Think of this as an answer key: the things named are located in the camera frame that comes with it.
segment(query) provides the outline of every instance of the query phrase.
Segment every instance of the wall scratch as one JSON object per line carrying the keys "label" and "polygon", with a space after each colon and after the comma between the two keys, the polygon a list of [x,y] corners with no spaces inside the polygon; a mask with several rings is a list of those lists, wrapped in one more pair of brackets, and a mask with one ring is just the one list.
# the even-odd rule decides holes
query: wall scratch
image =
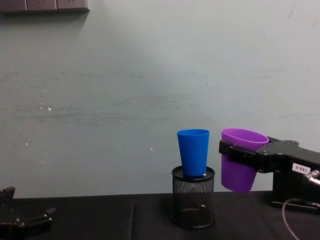
{"label": "wall scratch", "polygon": [[296,7],[297,7],[298,0],[294,0],[292,10],[288,14],[288,19],[291,18],[291,16],[295,13]]}

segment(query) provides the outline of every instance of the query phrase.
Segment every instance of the cable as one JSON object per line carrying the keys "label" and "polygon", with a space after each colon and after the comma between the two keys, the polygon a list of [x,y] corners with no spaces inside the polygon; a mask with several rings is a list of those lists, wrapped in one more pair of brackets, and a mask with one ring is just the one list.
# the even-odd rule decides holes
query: cable
{"label": "cable", "polygon": [[286,210],[286,205],[291,203],[291,202],[300,202],[300,201],[303,201],[302,199],[299,199],[299,198],[291,198],[291,199],[288,199],[287,201],[285,201],[282,205],[282,218],[283,218],[283,221],[284,221],[284,224],[286,226],[286,228],[289,230],[289,232],[291,233],[291,235],[294,237],[295,240],[300,240],[297,235],[291,230],[287,220],[286,220],[286,215],[285,215],[285,210]]}

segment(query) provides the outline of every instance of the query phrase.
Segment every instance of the black mesh pencil holder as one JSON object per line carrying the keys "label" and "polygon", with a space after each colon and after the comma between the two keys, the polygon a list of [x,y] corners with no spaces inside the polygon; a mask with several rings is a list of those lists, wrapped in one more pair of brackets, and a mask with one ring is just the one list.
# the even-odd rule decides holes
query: black mesh pencil holder
{"label": "black mesh pencil holder", "polygon": [[202,177],[185,177],[182,166],[172,170],[172,221],[186,229],[202,229],[213,225],[215,171],[207,167]]}

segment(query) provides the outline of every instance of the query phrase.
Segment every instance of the electrical outlet panel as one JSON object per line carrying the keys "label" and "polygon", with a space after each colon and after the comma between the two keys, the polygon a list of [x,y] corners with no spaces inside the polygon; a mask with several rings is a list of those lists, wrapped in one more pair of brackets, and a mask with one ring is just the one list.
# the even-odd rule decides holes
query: electrical outlet panel
{"label": "electrical outlet panel", "polygon": [[0,0],[0,12],[25,12],[27,11],[26,0]]}
{"label": "electrical outlet panel", "polygon": [[87,9],[87,0],[56,0],[59,9]]}
{"label": "electrical outlet panel", "polygon": [[28,11],[57,10],[56,0],[26,0],[26,6]]}

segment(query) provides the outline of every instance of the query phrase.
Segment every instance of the black table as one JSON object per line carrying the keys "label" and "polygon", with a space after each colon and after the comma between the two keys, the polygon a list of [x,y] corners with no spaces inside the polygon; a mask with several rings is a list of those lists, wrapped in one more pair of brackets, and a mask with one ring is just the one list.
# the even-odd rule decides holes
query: black table
{"label": "black table", "polygon": [[[50,232],[30,240],[291,240],[281,209],[269,206],[270,192],[216,192],[216,223],[202,230],[175,226],[171,194],[15,199],[26,216],[55,207]],[[302,240],[320,239],[320,215],[286,212]]]}

